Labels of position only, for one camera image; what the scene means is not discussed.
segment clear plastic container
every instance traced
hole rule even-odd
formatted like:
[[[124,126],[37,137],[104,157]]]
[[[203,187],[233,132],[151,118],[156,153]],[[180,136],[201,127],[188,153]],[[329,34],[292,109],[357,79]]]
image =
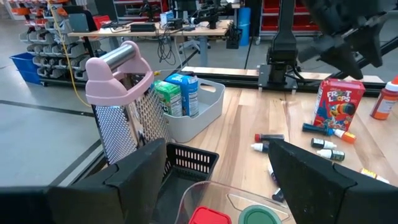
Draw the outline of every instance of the clear plastic container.
[[[224,213],[231,218],[232,224],[240,224],[240,214],[251,205],[262,205],[272,210],[283,224],[295,223],[288,206],[283,203],[227,185],[204,181],[192,185],[185,191],[175,224],[189,223],[198,207],[207,207]]]

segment green juice carton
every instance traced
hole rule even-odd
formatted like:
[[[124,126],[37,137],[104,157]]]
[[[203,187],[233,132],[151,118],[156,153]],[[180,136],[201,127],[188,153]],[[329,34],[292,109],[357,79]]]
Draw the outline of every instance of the green juice carton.
[[[178,85],[157,80],[155,91],[164,113],[175,117],[182,116],[181,88]]]

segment red cabinet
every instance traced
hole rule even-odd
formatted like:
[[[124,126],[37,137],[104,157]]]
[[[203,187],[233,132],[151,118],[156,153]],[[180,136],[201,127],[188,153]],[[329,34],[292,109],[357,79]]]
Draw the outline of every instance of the red cabinet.
[[[144,22],[148,20],[145,13],[140,15],[140,8],[143,5],[142,0],[114,0],[114,7],[118,21]],[[149,0],[149,4],[160,7],[162,12],[169,10],[167,0]],[[155,21],[160,20],[160,13],[154,14]]]
[[[274,35],[278,29],[279,0],[263,0],[260,35]],[[312,21],[310,13],[295,0],[293,32],[295,35],[318,34],[318,26]]]

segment black wire basket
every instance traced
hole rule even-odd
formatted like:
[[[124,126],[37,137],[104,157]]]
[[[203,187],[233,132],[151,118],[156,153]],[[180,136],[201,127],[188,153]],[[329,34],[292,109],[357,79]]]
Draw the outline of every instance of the black wire basket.
[[[219,155],[169,143],[152,223],[174,224],[184,192],[193,184],[209,180]]]

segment cereal box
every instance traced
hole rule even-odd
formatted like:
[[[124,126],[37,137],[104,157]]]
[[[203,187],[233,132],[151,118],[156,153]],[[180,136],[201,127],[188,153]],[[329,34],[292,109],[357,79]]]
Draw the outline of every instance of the cereal box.
[[[313,125],[347,131],[364,92],[360,81],[323,80],[315,103]]]

